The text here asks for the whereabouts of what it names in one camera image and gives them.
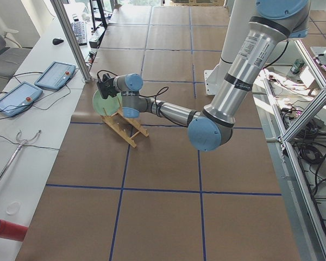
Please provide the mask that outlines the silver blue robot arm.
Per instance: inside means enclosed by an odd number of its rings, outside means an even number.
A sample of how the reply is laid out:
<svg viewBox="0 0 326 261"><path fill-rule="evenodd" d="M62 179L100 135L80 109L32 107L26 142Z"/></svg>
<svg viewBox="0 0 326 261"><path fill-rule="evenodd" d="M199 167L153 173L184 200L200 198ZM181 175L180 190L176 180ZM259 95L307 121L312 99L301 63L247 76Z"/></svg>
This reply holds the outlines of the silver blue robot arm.
<svg viewBox="0 0 326 261"><path fill-rule="evenodd" d="M234 116L276 45L307 35L310 5L309 1L235 1L226 37L234 59L227 71L222 70L224 61L220 61L210 72L216 94L201 111L141 95L143 79L136 73L118 76L99 71L100 96L106 99L120 94L126 118L141 113L163 117L186 127L196 149L215 150L230 140Z"/></svg>

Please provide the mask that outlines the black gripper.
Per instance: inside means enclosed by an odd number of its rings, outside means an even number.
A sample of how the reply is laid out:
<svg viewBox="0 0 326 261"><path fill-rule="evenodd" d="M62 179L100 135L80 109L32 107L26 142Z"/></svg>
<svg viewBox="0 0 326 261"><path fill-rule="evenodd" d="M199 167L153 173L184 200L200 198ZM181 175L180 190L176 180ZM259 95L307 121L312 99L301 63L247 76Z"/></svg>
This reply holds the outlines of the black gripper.
<svg viewBox="0 0 326 261"><path fill-rule="evenodd" d="M115 97L118 94L118 91L114 86L114 77L110 77L110 74L113 74L117 77L117 74L111 71L98 71L97 72L97 87L101 95L101 98Z"/></svg>

